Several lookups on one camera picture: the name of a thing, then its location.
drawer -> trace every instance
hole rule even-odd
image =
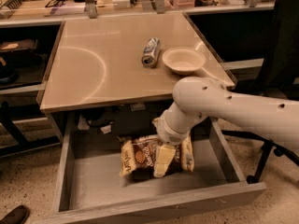
[[[141,117],[152,118],[152,113],[134,112],[118,116],[126,118],[127,126],[146,130]],[[40,223],[149,223],[249,204],[265,190],[264,183],[246,182],[216,119],[206,119],[192,131],[192,173],[152,179],[120,177],[117,134],[79,131],[75,120],[69,113],[54,213]]]

can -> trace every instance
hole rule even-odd
[[[142,63],[145,68],[152,68],[156,65],[160,54],[161,42],[159,38],[149,39],[147,46],[143,50]]]

black chair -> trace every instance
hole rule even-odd
[[[276,0],[269,48],[261,70],[246,86],[236,85],[235,92],[299,100],[299,0]],[[280,157],[285,155],[299,166],[299,157],[276,143],[254,133],[222,131],[224,135],[263,141],[263,154],[255,175],[248,176],[249,183],[257,183],[272,148]]]

